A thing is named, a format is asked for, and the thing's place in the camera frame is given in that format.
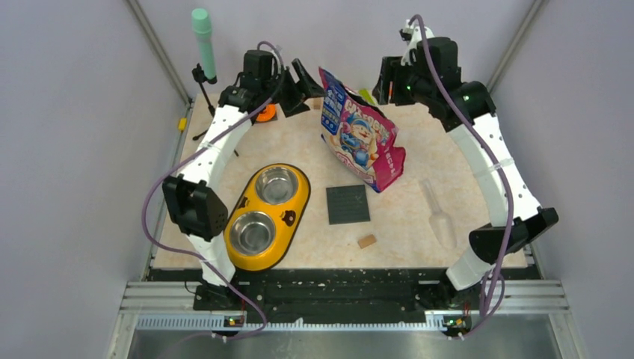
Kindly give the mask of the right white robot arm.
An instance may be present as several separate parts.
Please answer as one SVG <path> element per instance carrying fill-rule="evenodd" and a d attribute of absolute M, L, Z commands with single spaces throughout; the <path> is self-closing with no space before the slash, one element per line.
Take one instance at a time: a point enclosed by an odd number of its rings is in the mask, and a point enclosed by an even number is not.
<path fill-rule="evenodd" d="M 458 308 L 486 275 L 499 280 L 502 260 L 556 224 L 558 213 L 528 189 L 489 90 L 462 79 L 457 43 L 434 36 L 419 15 L 406 20 L 399 34 L 407 48 L 403 55 L 383 58 L 372 95 L 381 105 L 428 108 L 464 155 L 489 214 L 488 224 L 470 232 L 467 249 L 440 280 L 440 302 Z"/>

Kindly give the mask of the pink pet food bag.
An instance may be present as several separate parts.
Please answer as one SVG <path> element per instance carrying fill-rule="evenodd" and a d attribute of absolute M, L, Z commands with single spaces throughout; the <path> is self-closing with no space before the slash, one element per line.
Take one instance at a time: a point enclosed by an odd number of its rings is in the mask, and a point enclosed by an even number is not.
<path fill-rule="evenodd" d="M 396 145 L 399 128 L 334 74 L 318 71 L 325 91 L 322 139 L 350 172 L 381 193 L 404 173 L 406 149 Z"/>

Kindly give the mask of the clear plastic scoop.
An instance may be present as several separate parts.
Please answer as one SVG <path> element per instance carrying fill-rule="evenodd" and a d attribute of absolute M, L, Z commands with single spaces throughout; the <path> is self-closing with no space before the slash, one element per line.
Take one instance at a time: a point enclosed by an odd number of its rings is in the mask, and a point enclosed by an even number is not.
<path fill-rule="evenodd" d="M 457 238 L 451 215 L 441 208 L 430 179 L 421 180 L 420 186 L 430 210 L 428 223 L 436 240 L 445 249 L 455 249 Z"/>

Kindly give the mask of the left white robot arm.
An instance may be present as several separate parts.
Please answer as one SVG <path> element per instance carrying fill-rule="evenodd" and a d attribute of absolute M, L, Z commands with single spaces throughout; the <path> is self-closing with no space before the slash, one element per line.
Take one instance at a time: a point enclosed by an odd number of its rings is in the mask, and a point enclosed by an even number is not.
<path fill-rule="evenodd" d="M 203 282 L 213 286 L 211 298 L 222 309 L 236 306 L 240 297 L 239 288 L 230 283 L 236 267 L 221 237 L 229 211 L 215 191 L 224 168 L 267 105 L 279 105 L 291 117 L 309 110 L 307 99 L 324 95 L 323 87 L 298 59 L 286 66 L 275 52 L 247 51 L 237 82 L 221 92 L 196 151 L 177 174 L 161 183 L 170 220 L 194 246 L 193 254 L 203 266 Z"/>

